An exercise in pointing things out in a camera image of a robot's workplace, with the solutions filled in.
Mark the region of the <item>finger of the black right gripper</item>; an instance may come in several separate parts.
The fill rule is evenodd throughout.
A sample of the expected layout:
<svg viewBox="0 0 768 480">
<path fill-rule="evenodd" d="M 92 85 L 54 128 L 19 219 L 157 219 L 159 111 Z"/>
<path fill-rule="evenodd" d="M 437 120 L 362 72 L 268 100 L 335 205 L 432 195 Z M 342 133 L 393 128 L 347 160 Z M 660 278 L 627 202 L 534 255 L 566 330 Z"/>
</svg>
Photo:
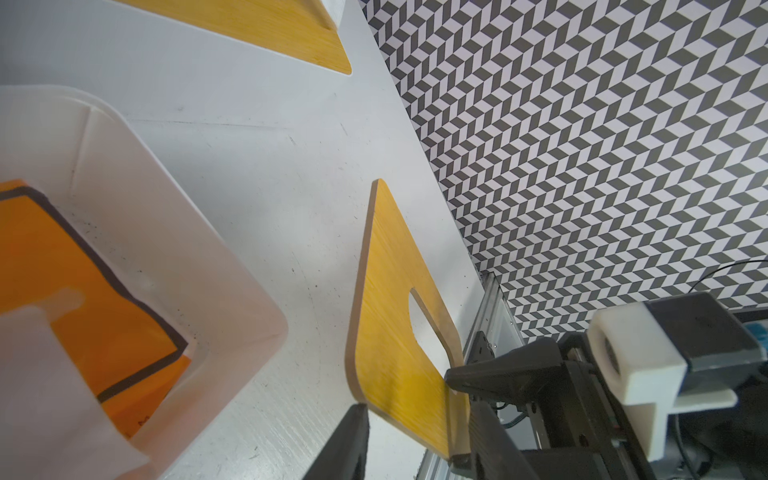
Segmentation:
<svg viewBox="0 0 768 480">
<path fill-rule="evenodd" d="M 563 370 L 557 342 L 541 338 L 500 357 L 451 368 L 446 384 L 478 400 L 525 405 Z"/>
</svg>

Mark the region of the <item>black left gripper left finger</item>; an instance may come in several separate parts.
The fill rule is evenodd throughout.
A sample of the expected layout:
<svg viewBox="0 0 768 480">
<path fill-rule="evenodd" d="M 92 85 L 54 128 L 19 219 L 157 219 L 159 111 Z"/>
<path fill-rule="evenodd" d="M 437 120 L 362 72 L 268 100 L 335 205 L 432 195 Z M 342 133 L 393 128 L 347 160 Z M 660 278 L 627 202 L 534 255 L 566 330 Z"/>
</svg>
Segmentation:
<svg viewBox="0 0 768 480">
<path fill-rule="evenodd" d="M 368 407 L 362 403 L 352 405 L 303 479 L 364 479 L 369 433 Z"/>
</svg>

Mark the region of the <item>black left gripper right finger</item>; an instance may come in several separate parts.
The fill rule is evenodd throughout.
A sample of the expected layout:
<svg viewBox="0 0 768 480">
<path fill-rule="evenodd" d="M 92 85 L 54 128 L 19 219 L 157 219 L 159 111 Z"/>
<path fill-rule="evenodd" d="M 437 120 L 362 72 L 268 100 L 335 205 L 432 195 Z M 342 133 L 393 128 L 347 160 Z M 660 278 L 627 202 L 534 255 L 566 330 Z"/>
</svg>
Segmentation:
<svg viewBox="0 0 768 480">
<path fill-rule="evenodd" d="M 475 479 L 538 479 L 487 403 L 471 403 L 469 434 Z"/>
</svg>

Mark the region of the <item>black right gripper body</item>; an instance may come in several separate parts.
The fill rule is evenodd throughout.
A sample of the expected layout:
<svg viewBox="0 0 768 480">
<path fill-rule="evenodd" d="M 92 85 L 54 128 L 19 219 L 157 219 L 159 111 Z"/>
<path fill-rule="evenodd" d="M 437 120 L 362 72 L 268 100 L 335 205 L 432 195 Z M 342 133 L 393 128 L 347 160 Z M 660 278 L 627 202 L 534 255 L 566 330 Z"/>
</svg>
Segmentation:
<svg viewBox="0 0 768 480">
<path fill-rule="evenodd" d="M 528 404 L 539 448 L 524 453 L 541 479 L 654 479 L 626 415 L 593 363 L 584 333 L 558 341 L 563 364 Z"/>
</svg>

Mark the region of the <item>yellow wooden lid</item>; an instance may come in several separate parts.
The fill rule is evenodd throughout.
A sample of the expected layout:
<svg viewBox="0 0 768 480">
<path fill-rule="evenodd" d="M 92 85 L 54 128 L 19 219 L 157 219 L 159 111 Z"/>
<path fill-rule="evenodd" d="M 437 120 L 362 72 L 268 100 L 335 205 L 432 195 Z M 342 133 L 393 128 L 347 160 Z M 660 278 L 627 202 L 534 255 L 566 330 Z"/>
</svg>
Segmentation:
<svg viewBox="0 0 768 480">
<path fill-rule="evenodd" d="M 386 182 L 372 183 L 345 349 L 353 397 L 444 460 L 470 451 L 470 401 L 451 390 L 414 334 L 416 301 L 450 366 L 459 333 Z"/>
<path fill-rule="evenodd" d="M 308 62 L 343 75 L 344 1 L 129 0 L 131 7 Z"/>
</svg>

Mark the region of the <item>orange tissue pack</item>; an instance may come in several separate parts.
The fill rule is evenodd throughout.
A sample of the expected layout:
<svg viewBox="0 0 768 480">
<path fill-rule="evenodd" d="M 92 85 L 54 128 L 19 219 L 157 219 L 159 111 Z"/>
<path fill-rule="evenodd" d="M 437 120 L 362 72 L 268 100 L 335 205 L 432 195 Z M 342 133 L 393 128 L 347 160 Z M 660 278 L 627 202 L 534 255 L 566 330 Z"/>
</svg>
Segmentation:
<svg viewBox="0 0 768 480">
<path fill-rule="evenodd" d="M 1 186 L 1 475 L 115 479 L 191 345 L 137 299 L 45 195 Z"/>
</svg>

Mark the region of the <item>white plastic box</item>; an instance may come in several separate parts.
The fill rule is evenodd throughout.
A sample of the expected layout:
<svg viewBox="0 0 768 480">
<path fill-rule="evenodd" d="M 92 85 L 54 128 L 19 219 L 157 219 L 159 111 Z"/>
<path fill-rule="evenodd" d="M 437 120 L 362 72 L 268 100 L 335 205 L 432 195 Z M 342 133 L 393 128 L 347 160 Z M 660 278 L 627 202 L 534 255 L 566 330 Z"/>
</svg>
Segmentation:
<svg viewBox="0 0 768 480">
<path fill-rule="evenodd" d="M 1 90 L 1 177 L 42 192 L 139 300 L 195 340 L 134 437 L 158 479 L 284 344 L 276 303 L 127 121 L 61 86 Z"/>
</svg>

